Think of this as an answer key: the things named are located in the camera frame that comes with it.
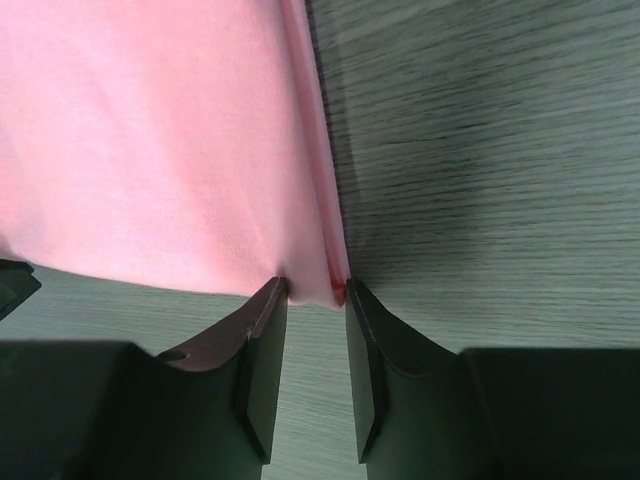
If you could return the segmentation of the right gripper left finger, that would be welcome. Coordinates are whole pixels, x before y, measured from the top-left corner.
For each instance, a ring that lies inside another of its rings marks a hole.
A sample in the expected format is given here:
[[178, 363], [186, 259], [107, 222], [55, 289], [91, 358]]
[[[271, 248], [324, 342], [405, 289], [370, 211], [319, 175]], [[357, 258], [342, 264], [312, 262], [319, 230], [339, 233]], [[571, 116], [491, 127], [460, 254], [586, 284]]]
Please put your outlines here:
[[288, 283], [189, 340], [1, 345], [5, 479], [258, 479], [270, 462]]

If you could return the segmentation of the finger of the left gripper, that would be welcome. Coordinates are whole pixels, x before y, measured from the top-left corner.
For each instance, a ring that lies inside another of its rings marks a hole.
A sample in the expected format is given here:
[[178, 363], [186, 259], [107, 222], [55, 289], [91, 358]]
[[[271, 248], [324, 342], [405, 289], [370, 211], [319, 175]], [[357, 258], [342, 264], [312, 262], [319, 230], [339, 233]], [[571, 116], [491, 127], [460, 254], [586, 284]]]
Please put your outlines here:
[[0, 319], [11, 314], [41, 286], [41, 282], [34, 277], [34, 268], [28, 263], [1, 260]]

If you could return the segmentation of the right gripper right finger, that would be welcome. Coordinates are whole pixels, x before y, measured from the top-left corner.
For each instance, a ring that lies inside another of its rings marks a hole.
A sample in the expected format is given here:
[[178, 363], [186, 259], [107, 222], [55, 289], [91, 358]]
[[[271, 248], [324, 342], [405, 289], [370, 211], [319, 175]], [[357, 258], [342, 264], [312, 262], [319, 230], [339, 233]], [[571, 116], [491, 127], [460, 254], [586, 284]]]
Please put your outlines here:
[[371, 479], [635, 479], [639, 353], [447, 350], [346, 287], [358, 460]]

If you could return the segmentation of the pink t shirt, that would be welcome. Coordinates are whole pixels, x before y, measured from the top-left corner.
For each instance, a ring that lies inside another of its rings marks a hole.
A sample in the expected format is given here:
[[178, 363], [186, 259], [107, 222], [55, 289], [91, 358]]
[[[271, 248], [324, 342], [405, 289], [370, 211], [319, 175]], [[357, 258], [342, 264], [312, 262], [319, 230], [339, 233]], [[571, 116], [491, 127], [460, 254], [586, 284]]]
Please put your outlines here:
[[5, 1], [1, 254], [341, 306], [349, 265], [301, 1]]

